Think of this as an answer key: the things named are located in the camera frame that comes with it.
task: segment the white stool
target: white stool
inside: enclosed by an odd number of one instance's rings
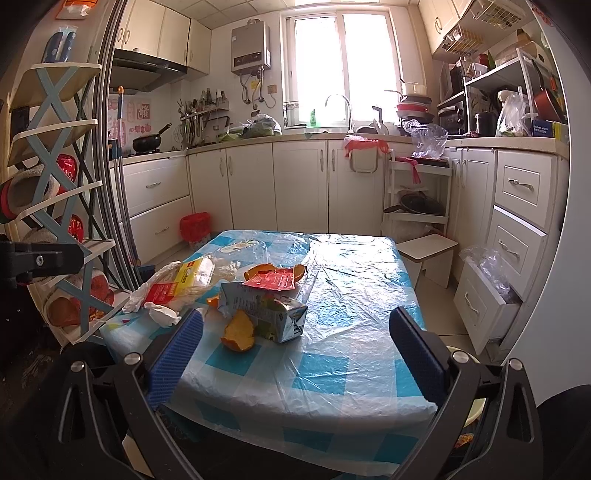
[[[457,242],[433,233],[422,238],[397,244],[402,255],[413,288],[417,285],[418,275],[425,270],[425,276],[436,284],[447,288],[452,269],[453,248]]]

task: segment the frying pan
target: frying pan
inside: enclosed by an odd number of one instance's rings
[[[538,72],[538,77],[540,77],[540,91],[534,95],[535,108],[538,111],[540,118],[550,122],[560,122],[565,124],[566,117],[564,116],[554,94],[546,88],[544,77],[542,77],[542,72],[540,72],[538,64],[535,60],[532,60],[531,62],[534,64],[535,71]]]
[[[162,143],[162,135],[172,124],[166,125],[160,132],[153,135],[144,135],[134,139],[134,150],[136,153],[150,152],[156,150]]]
[[[421,213],[424,215],[445,215],[445,207],[437,200],[426,196],[423,192],[412,192],[402,195],[401,205],[394,205],[384,209],[384,213],[406,210],[409,213]]]

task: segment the upper cabinet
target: upper cabinet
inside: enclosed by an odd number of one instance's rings
[[[157,57],[165,11],[166,7],[150,0],[135,0],[122,48]]]
[[[456,3],[466,1],[470,3],[469,0],[456,0]],[[460,17],[452,0],[421,0],[418,9],[423,17],[431,53],[435,53],[445,35],[459,22]]]
[[[191,20],[187,67],[209,74],[209,52],[212,46],[212,31],[197,20]]]
[[[187,39],[191,20],[169,8],[164,12],[158,58],[187,64]]]

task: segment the utensil rack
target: utensil rack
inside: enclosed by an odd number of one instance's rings
[[[78,244],[84,252],[84,267],[82,288],[75,287],[67,281],[68,275],[58,275],[46,278],[30,285],[36,295],[33,299],[45,322],[62,346],[95,338],[96,330],[118,311],[129,297],[130,292],[122,288],[118,278],[109,268],[109,250],[115,246],[113,239],[105,237],[100,223],[95,218],[96,189],[102,187],[101,180],[94,181],[86,165],[86,154],[92,131],[98,122],[87,119],[83,105],[90,92],[94,77],[100,73],[102,66],[90,63],[41,63],[31,66],[22,76],[18,89],[9,106],[9,111],[24,106],[39,109],[24,132],[12,139],[7,167],[16,166],[19,170],[26,170],[24,162],[37,157],[44,165],[43,173],[33,194],[33,206],[21,212],[13,224],[25,222],[32,228],[45,227],[57,237],[58,242]],[[82,97],[78,92],[83,90]],[[76,104],[76,119],[71,119],[65,102],[74,99]],[[39,127],[44,115],[52,109],[60,123]],[[70,180],[57,165],[57,157],[63,148],[72,146],[78,160],[76,182]],[[51,199],[43,200],[44,192],[53,176],[66,189],[65,193]],[[84,194],[89,192],[89,201]],[[88,238],[79,243],[68,233],[68,227],[76,198],[80,199],[88,215]],[[61,222],[53,218],[56,204],[65,201]],[[105,275],[116,290],[113,306],[90,295],[92,281],[93,260],[98,258],[102,263]],[[55,290],[62,290],[80,300],[80,325],[72,327],[55,327],[47,317],[47,299]],[[90,308],[94,307],[105,313],[100,320],[90,318]]]

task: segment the faucet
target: faucet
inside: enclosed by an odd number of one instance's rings
[[[342,93],[331,93],[328,97],[326,97],[326,101],[324,102],[324,106],[327,106],[329,104],[329,98],[332,97],[333,95],[338,95],[338,96],[341,96],[345,99],[345,103],[347,104],[347,116],[349,118],[349,130],[347,131],[347,133],[351,134],[351,133],[353,133],[353,119],[351,118],[351,102]]]

